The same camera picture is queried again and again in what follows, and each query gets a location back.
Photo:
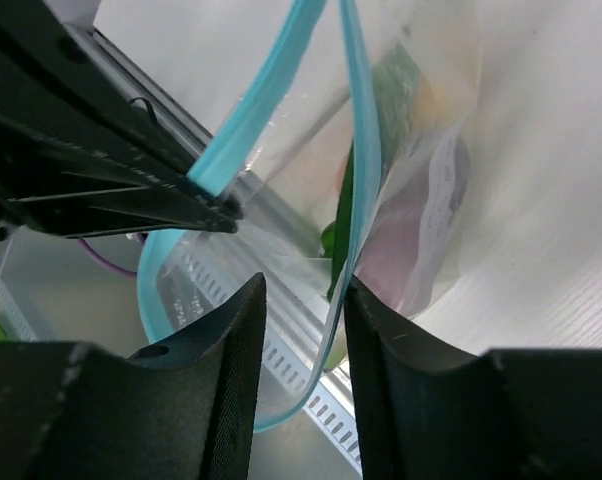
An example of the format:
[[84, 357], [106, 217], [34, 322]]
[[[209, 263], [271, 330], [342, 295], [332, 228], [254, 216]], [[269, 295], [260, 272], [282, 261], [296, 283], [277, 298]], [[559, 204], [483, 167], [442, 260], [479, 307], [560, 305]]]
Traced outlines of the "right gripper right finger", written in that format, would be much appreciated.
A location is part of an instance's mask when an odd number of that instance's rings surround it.
[[435, 337], [353, 281], [345, 300], [367, 479], [602, 479], [602, 349]]

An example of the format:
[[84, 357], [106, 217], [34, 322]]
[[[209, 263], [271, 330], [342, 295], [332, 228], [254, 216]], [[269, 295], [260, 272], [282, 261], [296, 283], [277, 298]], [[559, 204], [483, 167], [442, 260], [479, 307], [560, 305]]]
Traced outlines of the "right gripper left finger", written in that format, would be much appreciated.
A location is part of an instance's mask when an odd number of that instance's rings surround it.
[[244, 479], [266, 281], [124, 358], [86, 342], [0, 343], [0, 479]]

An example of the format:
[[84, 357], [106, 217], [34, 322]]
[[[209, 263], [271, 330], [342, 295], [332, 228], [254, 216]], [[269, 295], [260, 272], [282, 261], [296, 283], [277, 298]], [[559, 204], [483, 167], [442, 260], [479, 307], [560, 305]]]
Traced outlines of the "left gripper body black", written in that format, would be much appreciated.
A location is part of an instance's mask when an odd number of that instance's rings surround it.
[[0, 112], [133, 180], [197, 199], [187, 152], [135, 109], [42, 1], [0, 1]]

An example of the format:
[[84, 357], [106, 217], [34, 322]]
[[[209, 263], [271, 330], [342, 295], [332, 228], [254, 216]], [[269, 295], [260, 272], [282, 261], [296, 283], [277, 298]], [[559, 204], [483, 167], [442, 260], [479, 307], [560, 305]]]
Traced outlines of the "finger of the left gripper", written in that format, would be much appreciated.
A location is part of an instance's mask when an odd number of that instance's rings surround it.
[[243, 212], [179, 175], [161, 179], [105, 152], [0, 115], [0, 217], [63, 238], [162, 229], [234, 233]]

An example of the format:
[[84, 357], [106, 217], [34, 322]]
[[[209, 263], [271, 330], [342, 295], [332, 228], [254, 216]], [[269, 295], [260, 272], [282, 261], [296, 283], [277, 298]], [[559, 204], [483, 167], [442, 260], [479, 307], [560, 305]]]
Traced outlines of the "green chili pepper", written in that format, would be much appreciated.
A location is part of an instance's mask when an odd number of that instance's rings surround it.
[[345, 164], [343, 182], [338, 199], [336, 218], [321, 234], [323, 256], [331, 260], [331, 281], [327, 290], [327, 299], [332, 300], [336, 284], [348, 258], [350, 225], [353, 197], [354, 147]]

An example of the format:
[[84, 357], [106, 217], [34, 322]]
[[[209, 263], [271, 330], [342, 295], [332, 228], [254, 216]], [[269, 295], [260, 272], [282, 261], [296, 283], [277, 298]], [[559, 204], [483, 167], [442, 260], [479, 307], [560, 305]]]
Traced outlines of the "purple eggplant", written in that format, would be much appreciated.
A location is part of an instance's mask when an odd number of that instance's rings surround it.
[[447, 140], [415, 177], [387, 196], [378, 209], [356, 276], [385, 305], [406, 318], [431, 303], [468, 174], [465, 142]]

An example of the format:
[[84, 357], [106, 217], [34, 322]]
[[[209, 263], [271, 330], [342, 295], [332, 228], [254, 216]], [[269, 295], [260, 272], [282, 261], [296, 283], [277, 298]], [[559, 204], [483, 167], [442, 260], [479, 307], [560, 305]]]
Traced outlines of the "clear zip top bag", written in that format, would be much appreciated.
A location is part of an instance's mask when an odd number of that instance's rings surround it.
[[390, 166], [382, 162], [380, 129], [373, 92], [373, 68], [401, 44], [415, 61], [421, 40], [453, 30], [480, 36], [471, 1], [179, 1], [160, 13], [139, 4], [149, 41], [128, 46], [133, 61], [173, 94], [177, 103], [217, 134], [230, 113], [248, 103], [248, 91], [277, 39], [287, 34], [311, 38], [312, 66], [287, 105], [297, 125], [311, 126], [340, 94], [348, 102], [340, 117], [306, 151], [326, 155], [326, 178], [309, 179], [335, 199], [328, 210], [309, 195], [300, 209], [323, 230], [335, 220], [345, 164], [354, 147], [353, 197], [348, 258], [330, 310], [334, 319], [327, 340], [324, 372], [346, 354], [343, 327], [345, 292], [387, 196], [415, 177], [447, 140], [462, 139], [475, 105], [447, 127], [419, 128], [412, 119], [405, 148]]

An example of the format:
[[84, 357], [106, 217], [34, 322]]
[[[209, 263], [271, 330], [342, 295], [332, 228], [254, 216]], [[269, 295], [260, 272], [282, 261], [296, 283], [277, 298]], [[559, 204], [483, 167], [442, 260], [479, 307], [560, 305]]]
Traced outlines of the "yellow bell pepper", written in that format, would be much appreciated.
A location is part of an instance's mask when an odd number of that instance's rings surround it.
[[414, 56], [420, 78], [412, 119], [419, 128], [447, 127], [476, 103], [480, 36], [463, 29], [434, 35], [417, 43]]

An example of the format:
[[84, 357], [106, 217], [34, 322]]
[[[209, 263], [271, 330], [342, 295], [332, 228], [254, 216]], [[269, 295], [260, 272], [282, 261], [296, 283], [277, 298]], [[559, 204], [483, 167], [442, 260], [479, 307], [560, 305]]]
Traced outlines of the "green bell pepper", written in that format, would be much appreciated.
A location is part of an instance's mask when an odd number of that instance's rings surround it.
[[390, 166], [405, 148], [409, 137], [420, 71], [406, 49], [396, 44], [374, 66], [372, 73], [382, 162]]

